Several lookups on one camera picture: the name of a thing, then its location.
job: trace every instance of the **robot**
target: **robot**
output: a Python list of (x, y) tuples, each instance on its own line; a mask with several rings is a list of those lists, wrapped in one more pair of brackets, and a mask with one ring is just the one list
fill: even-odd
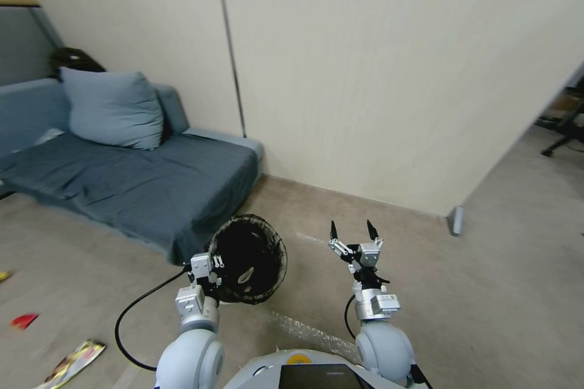
[[(369, 243), (344, 244), (331, 222), (328, 242), (347, 263), (353, 275), (353, 295), (345, 308), (345, 324), (355, 339), (360, 364), (333, 354), (295, 349), (256, 357), (245, 365), (225, 389), (248, 388), (428, 388), (432, 386), (417, 366), (414, 352), (403, 331), (388, 320), (400, 309), (395, 294), (388, 293), (387, 280), (377, 275), (377, 261), (383, 245), (377, 230), (367, 220)], [(225, 265), (212, 252), (190, 260), (192, 284), (181, 288), (176, 308), (181, 316), (179, 336), (162, 353), (156, 368), (157, 389), (214, 389), (224, 359), (217, 339), (219, 329), (218, 286)], [(240, 278), (245, 283), (253, 270)], [(347, 311), (355, 301), (361, 323), (355, 336), (347, 322)]]

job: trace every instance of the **screen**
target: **screen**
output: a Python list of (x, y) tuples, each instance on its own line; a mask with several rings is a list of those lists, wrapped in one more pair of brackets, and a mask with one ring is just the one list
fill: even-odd
[(374, 389), (341, 363), (282, 365), (279, 389)]

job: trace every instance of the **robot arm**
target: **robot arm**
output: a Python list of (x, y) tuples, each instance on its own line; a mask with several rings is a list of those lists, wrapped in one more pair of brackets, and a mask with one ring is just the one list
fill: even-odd
[(426, 377), (415, 363), (414, 350), (406, 334), (387, 323), (401, 306), (395, 294), (389, 294), (387, 280), (377, 275), (377, 261), (383, 245), (377, 230), (367, 221), (371, 243), (345, 245), (331, 222), (328, 246), (347, 263), (353, 274), (355, 312), (361, 331), (355, 343), (361, 363), (374, 374), (395, 383), (407, 381), (408, 386), (425, 384)]
[(156, 388), (213, 389), (223, 365), (224, 349), (217, 340), (219, 311), (217, 275), (220, 257), (209, 253), (191, 259), (192, 284), (175, 299), (181, 315), (179, 336), (166, 347), (156, 369)]

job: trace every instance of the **red object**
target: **red object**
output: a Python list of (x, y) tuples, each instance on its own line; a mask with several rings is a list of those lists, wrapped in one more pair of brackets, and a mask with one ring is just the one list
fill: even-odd
[(30, 313), (26, 315), (22, 315), (14, 319), (14, 321), (10, 322), (11, 326), (15, 326), (20, 330), (26, 329), (31, 322), (33, 322), (38, 317), (36, 313)]

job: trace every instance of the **black trash bag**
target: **black trash bag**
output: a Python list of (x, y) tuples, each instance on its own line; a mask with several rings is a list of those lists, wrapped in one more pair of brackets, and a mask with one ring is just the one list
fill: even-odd
[(220, 255), (219, 299), (259, 304), (282, 284), (288, 267), (286, 247), (278, 233), (259, 216), (235, 216), (221, 226), (209, 244), (211, 256)]
[(73, 70), (82, 70), (90, 72), (104, 72), (103, 68), (95, 59), (90, 57), (81, 49), (72, 47), (60, 47), (53, 51), (49, 57), (50, 78), (58, 79), (61, 82), (61, 67), (67, 67)]

